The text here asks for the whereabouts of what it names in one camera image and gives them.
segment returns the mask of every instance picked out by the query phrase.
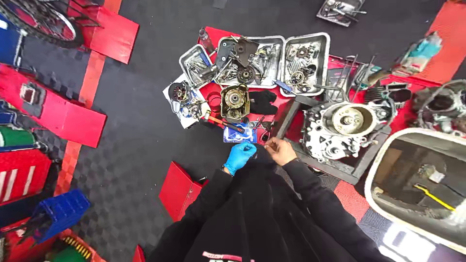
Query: blue plastic bin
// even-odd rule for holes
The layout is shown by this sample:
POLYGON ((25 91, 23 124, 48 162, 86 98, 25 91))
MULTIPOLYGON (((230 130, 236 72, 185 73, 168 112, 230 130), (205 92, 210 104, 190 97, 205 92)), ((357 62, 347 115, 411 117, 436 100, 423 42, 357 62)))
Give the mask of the blue plastic bin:
POLYGON ((40 244, 74 226, 89 207, 89 200, 79 189, 40 202, 32 217, 46 213, 52 224, 48 228, 36 230, 33 236, 35 241, 40 244))

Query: blue crate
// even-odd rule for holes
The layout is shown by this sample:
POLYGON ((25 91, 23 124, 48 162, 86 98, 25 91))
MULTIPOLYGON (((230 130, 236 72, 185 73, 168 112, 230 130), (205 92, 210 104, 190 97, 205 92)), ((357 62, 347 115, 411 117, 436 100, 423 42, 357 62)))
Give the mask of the blue crate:
POLYGON ((89 200, 79 189, 40 202, 31 218, 46 213, 52 224, 48 228, 36 230, 33 236, 35 241, 40 244, 74 226, 89 207, 89 200))
POLYGON ((0 63, 19 66, 24 36, 0 14, 0 63))

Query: plastic tub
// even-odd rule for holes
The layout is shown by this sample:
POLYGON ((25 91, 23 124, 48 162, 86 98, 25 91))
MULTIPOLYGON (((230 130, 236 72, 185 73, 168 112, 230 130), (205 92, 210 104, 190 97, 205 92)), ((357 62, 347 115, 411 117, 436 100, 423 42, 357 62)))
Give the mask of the plastic tub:
POLYGON ((464 170, 466 139, 407 128, 382 145, 370 168, 364 193, 370 206, 385 218, 466 254, 466 201, 462 191, 457 190, 464 189, 464 170), (427 164, 445 174, 439 183, 432 176, 422 175, 419 167, 427 164), (416 190, 416 183, 425 184, 431 194, 456 211, 416 190))

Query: white stripe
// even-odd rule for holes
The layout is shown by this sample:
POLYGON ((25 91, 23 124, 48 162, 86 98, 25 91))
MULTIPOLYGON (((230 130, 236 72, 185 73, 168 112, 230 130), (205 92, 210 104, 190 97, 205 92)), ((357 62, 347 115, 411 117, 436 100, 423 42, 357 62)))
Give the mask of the white stripe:
POLYGON ((0 28, 7 30, 8 29, 7 22, 0 20, 0 28))
POLYGON ((14 181, 16 180, 17 173, 18 173, 18 169, 13 169, 11 171, 10 180, 8 181, 7 191, 5 192, 5 197, 3 198, 3 202, 10 200, 11 191, 13 190, 13 184, 14 184, 14 181))
POLYGON ((5 183, 5 177, 6 176, 7 176, 6 171, 0 172, 0 197, 1 197, 1 193, 3 191, 3 184, 5 183))
POLYGON ((32 182, 32 176, 34 176, 34 170, 35 170, 35 165, 29 168, 29 174, 27 175, 26 184, 24 185, 23 196, 27 195, 27 192, 29 191, 29 186, 31 185, 31 182, 32 182))

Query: gloved hand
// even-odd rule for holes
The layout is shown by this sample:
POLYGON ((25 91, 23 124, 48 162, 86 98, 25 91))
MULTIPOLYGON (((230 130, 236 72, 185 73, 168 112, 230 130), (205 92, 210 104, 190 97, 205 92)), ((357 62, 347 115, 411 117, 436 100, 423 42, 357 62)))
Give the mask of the gloved hand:
POLYGON ((249 142, 243 142, 232 147, 230 156, 225 163, 225 168, 228 169, 230 174, 234 176, 236 171, 246 164, 251 156, 256 153, 257 148, 249 142))

